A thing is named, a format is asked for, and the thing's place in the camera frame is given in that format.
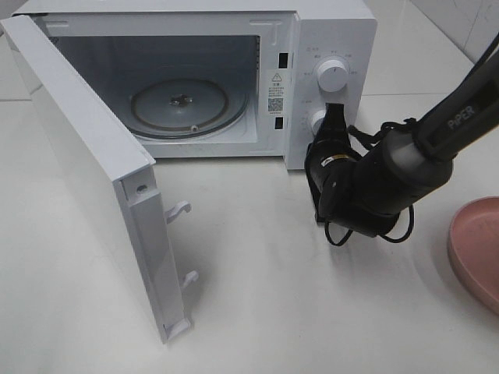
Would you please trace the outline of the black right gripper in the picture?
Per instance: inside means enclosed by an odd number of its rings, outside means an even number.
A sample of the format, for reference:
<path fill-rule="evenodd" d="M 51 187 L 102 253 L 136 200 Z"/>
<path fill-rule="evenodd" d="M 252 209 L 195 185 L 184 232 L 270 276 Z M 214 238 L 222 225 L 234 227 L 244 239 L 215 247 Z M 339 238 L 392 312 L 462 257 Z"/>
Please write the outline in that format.
<path fill-rule="evenodd" d="M 345 122 L 345 105 L 327 103 L 325 116 L 306 152 L 306 178 L 312 194 L 316 221 L 324 226 L 327 238 L 330 225 L 368 237 L 387 234 L 396 216 L 384 216 L 366 208 L 356 195 L 353 172 L 360 155 L 350 147 Z"/>

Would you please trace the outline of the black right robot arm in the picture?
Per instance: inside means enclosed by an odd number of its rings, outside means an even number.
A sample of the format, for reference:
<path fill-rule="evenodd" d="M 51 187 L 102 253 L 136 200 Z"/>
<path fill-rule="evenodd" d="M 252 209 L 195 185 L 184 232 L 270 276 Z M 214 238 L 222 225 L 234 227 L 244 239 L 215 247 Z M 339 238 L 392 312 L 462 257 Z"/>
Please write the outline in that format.
<path fill-rule="evenodd" d="M 370 136 L 328 104 L 305 159 L 316 220 L 385 238 L 403 210 L 448 182 L 455 156 L 498 125 L 498 54 L 421 119 Z"/>

